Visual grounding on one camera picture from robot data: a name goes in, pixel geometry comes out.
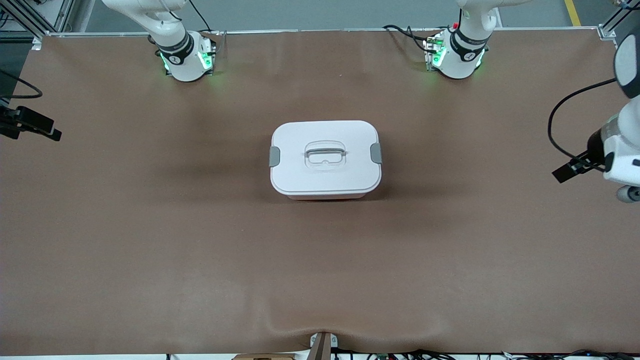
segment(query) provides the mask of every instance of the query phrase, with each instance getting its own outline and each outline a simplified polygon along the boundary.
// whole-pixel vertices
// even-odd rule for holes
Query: metal frame
[[[629,6],[637,6],[640,5],[640,0],[629,0],[627,2]],[[615,40],[616,33],[615,29],[620,23],[629,16],[631,10],[624,10],[622,8],[618,8],[611,16],[607,19],[604,24],[598,25],[598,34],[600,34],[600,39],[602,40]]]
[[[17,21],[25,31],[7,31],[2,34],[3,42],[31,39],[42,40],[50,33],[64,31],[68,23],[69,13],[76,0],[63,0],[54,24],[45,19],[38,10],[34,9],[26,0],[0,0],[0,7]]]
[[[543,30],[597,30],[597,26],[563,26],[555,28],[496,28],[496,31],[543,31]],[[441,28],[416,28],[413,31],[441,31]],[[327,30],[300,30],[300,29],[273,29],[273,30],[246,30],[246,31],[212,31],[213,35],[241,35],[241,34],[272,34],[272,33],[301,33],[316,31],[388,31],[383,28],[348,28]],[[149,33],[144,31],[132,31],[123,33],[49,33],[56,38],[99,38],[99,37],[146,37]]]
[[[311,337],[311,350],[307,360],[331,360],[331,348],[338,347],[338,338],[329,332],[318,332]]]

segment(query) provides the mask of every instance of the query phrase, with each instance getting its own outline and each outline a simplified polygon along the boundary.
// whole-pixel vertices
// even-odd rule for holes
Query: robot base
[[[204,74],[213,73],[213,65],[216,59],[216,47],[211,44],[211,39],[203,37],[196,31],[188,31],[193,38],[193,50],[181,65],[174,65],[163,57],[166,74],[179,81],[195,81]]]
[[[480,66],[484,50],[472,61],[462,61],[460,56],[451,49],[451,35],[451,31],[446,29],[423,43],[427,50],[436,52],[425,54],[427,69],[438,70],[448,78],[464,79]]]

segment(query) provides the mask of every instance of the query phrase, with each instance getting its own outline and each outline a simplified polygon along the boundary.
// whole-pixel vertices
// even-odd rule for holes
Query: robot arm
[[[456,0],[461,16],[458,27],[436,35],[431,66],[453,79],[467,78],[480,66],[489,37],[498,20],[495,8],[531,0]]]
[[[636,28],[622,41],[616,51],[614,71],[616,81],[630,99],[619,113],[593,133],[587,141],[587,150],[554,171],[563,183],[595,166],[604,165],[606,180],[624,186],[617,192],[622,202],[640,201],[640,28]]]
[[[196,31],[187,31],[172,15],[187,0],[102,0],[137,22],[153,38],[164,66],[179,81],[194,81],[213,68],[215,48],[211,40]]]

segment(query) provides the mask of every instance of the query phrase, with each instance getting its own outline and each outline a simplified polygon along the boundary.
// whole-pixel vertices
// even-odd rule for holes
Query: yellow floor line
[[[566,11],[569,12],[571,24],[573,26],[582,26],[582,24],[580,23],[580,18],[578,17],[578,12],[575,11],[573,0],[564,0],[564,5],[566,5]]]

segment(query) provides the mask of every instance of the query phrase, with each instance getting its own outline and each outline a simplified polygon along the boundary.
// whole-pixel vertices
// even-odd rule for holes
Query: storage box
[[[295,200],[357,199],[382,178],[378,132],[362,120],[290,122],[271,138],[271,184]]]

